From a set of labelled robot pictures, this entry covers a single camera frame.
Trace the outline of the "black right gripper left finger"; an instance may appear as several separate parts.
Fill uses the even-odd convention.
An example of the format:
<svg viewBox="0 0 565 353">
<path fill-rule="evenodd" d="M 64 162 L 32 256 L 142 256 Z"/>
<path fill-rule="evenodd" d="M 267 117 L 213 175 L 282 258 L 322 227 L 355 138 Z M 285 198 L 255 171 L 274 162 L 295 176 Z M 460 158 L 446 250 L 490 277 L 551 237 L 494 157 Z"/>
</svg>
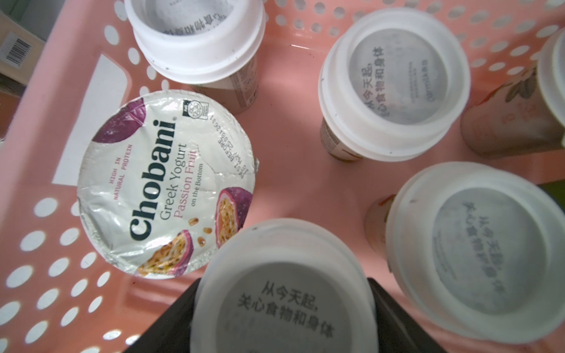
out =
<svg viewBox="0 0 565 353">
<path fill-rule="evenodd" d="M 197 279 L 124 353 L 190 352 L 191 327 L 200 282 L 201 279 Z"/>
</svg>

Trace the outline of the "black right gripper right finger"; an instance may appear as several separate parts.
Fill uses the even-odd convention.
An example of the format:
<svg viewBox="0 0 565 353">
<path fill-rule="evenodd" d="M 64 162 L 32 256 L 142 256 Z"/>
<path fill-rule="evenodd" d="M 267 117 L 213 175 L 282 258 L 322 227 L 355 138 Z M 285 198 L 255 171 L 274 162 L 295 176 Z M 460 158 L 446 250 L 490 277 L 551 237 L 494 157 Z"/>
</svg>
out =
<svg viewBox="0 0 565 353">
<path fill-rule="evenodd" d="M 375 300 L 379 352 L 446 353 L 375 279 L 367 280 Z"/>
</svg>

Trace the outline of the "brown foil-lid yogurt cup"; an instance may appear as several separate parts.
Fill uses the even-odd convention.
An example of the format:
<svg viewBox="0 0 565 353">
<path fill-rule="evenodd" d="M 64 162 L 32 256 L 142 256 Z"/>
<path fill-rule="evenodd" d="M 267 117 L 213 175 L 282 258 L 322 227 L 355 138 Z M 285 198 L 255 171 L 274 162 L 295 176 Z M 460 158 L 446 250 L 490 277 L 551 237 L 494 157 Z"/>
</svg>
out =
<svg viewBox="0 0 565 353">
<path fill-rule="evenodd" d="M 194 272 L 244 225 L 257 161 L 217 101 L 158 91 L 128 102 L 90 142 L 77 183 L 94 248 L 147 279 Z"/>
</svg>

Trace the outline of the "green white-lid yogurt cup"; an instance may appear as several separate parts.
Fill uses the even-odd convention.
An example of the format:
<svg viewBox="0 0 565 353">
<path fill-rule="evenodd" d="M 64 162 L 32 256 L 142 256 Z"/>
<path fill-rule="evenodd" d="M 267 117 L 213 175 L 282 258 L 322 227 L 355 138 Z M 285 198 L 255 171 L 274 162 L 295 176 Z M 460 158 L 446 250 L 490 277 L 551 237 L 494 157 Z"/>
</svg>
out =
<svg viewBox="0 0 565 353">
<path fill-rule="evenodd" d="M 565 209 L 565 180 L 564 179 L 555 182 L 540 184 L 539 187 L 552 199 L 554 199 L 554 201 L 561 207 L 562 210 Z"/>
</svg>

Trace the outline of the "orange spice jar black lid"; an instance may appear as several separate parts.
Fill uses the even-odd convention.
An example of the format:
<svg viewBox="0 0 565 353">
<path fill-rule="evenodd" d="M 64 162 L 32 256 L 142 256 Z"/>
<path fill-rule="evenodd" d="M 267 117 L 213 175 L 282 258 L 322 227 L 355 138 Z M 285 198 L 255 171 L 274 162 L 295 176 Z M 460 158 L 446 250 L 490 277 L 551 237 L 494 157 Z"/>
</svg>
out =
<svg viewBox="0 0 565 353">
<path fill-rule="evenodd" d="M 45 41 L 5 13 L 1 14 L 1 139 L 41 57 Z"/>
</svg>

